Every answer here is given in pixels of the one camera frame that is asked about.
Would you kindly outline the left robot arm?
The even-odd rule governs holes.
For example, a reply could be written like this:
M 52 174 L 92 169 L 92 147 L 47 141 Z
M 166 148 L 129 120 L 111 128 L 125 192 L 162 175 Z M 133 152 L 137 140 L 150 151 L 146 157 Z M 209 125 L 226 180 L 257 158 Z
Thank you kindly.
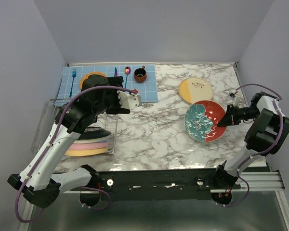
M 49 207 L 60 193 L 78 187 L 92 190 L 98 185 L 98 173 L 89 165 L 54 174 L 54 170 L 69 147 L 97 121 L 100 114 L 129 114 L 141 105 L 139 94 L 125 89 L 123 77 L 89 75 L 81 92 L 62 105 L 48 138 L 30 164 L 19 174 L 12 174 L 7 182 L 31 204 Z

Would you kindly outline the cream and yellow plate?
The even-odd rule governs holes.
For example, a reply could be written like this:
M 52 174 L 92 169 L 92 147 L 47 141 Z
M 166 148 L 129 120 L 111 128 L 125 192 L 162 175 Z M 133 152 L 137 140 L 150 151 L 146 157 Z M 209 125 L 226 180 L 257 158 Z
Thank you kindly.
M 182 100 L 188 104 L 213 98 L 213 89 L 210 83 L 198 77 L 184 79 L 179 85 L 178 92 Z

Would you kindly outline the orange and black mug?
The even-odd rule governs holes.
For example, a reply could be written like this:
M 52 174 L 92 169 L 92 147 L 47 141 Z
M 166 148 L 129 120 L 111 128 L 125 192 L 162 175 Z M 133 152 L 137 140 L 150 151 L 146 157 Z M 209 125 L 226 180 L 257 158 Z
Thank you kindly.
M 138 83 L 143 83 L 147 79 L 147 73 L 145 70 L 145 66 L 143 65 L 141 68 L 137 68 L 134 71 L 134 80 Z

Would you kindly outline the iridescent rainbow knife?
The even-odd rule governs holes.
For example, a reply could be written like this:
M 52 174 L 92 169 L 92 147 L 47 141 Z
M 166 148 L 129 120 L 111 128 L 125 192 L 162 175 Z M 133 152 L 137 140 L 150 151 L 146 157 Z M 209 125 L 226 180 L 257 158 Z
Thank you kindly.
M 114 77 L 117 77 L 117 76 L 118 76 L 118 70 L 117 70 L 117 68 L 115 67 Z

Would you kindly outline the blue metal fork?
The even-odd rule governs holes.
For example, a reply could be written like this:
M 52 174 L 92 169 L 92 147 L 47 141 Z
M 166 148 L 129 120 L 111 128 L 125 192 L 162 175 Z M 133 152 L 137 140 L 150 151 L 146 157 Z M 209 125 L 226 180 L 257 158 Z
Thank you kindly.
M 69 93 L 69 97 L 72 97 L 72 92 L 73 92 L 73 85 L 74 85 L 74 79 L 77 76 L 77 71 L 75 68 L 73 68 L 72 70 L 72 83 L 71 83 L 71 88 L 70 88 L 70 93 Z

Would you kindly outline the blue checked placemat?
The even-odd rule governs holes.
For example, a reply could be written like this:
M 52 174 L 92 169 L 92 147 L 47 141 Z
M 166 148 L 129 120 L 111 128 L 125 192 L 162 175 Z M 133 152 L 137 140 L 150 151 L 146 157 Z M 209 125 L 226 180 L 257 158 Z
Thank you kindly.
M 138 83 L 134 80 L 134 71 L 137 68 L 145 66 L 147 73 L 147 79 L 143 83 Z M 62 71 L 62 80 L 57 95 L 58 98 L 70 98 L 70 88 L 72 83 L 72 70 L 73 68 L 77 71 L 77 76 L 74 79 L 72 97 L 75 97 L 80 93 L 79 82 L 81 78 L 90 72 L 102 72 L 107 75 L 107 77 L 113 77 L 115 72 L 115 67 L 118 70 L 118 76 L 123 77 L 125 81 L 125 67 L 129 66 L 131 68 L 131 73 L 128 76 L 126 88 L 131 90 L 137 90 L 141 96 L 141 101 L 143 103 L 156 103 L 158 102 L 157 93 L 157 80 L 156 80 L 156 69 L 153 64 L 124 64 L 124 65 L 88 65 L 88 66 L 72 66 L 64 67 Z

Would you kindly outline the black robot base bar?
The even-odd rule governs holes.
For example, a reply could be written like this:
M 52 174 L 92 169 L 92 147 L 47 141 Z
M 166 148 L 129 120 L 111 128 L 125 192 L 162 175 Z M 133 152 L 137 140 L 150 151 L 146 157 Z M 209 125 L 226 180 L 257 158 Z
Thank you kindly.
M 102 199 L 112 201 L 210 200 L 213 190 L 240 189 L 236 183 L 225 183 L 213 168 L 100 171 L 87 187 L 101 189 Z

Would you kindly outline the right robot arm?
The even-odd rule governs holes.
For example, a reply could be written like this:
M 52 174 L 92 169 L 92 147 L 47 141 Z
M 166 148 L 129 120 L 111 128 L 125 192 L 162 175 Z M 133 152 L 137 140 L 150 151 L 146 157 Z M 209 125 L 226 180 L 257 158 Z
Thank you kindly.
M 212 184 L 216 188 L 232 187 L 251 163 L 261 156 L 279 151 L 289 134 L 289 118 L 282 113 L 280 100 L 282 98 L 278 94 L 273 96 L 261 91 L 253 96 L 249 107 L 227 106 L 218 127 L 239 125 L 241 121 L 250 119 L 254 122 L 245 135 L 241 151 L 216 168 L 212 176 Z

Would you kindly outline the white ceramic plate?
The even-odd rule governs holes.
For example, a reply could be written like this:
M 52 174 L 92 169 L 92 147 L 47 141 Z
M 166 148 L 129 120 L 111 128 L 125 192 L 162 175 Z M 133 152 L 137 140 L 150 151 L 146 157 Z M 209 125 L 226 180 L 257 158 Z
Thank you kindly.
M 218 127 L 224 115 L 225 110 L 214 101 L 196 102 L 187 109 L 184 115 L 185 130 L 196 141 L 215 141 L 226 131 L 226 127 Z

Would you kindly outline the yellow plate in rack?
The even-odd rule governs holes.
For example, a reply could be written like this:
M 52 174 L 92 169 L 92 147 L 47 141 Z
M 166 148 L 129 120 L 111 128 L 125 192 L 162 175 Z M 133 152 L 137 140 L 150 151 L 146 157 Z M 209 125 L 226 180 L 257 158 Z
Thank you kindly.
M 92 156 L 97 154 L 102 154 L 108 151 L 108 148 L 99 148 L 91 150 L 67 150 L 65 156 L 81 157 L 81 156 Z

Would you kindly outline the woven wicker round trivet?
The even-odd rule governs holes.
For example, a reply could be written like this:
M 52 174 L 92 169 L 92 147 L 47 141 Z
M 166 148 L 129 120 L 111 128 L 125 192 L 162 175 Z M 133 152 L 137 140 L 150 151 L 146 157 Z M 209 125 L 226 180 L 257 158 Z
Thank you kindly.
M 90 73 L 88 73 L 88 74 L 85 74 L 85 75 L 81 78 L 81 80 L 80 80 L 80 82 L 79 82 L 79 88 L 80 88 L 80 90 L 82 89 L 83 82 L 84 82 L 86 79 L 88 79 L 88 77 L 91 76 L 91 75 L 98 75 L 98 76 L 107 77 L 107 75 L 104 74 L 104 73 L 102 73 L 102 72 L 90 72 Z

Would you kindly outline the aluminium frame rail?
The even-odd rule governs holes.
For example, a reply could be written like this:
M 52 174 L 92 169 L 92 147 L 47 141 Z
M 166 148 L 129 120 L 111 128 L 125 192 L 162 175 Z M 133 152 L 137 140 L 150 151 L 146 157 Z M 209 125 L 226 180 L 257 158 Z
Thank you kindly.
M 66 192 L 21 231 L 289 231 L 278 172 L 251 167 L 240 189 L 213 190 L 210 200 L 112 201 L 97 192 Z

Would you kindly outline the iridescent rainbow spoon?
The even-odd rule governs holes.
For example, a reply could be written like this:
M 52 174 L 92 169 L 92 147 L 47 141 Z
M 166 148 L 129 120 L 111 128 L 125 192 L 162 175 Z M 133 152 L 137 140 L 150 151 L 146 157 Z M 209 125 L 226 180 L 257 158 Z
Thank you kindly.
M 129 66 L 125 67 L 125 81 L 124 81 L 124 88 L 126 88 L 127 86 L 127 80 L 128 80 L 128 76 L 131 73 L 131 68 Z

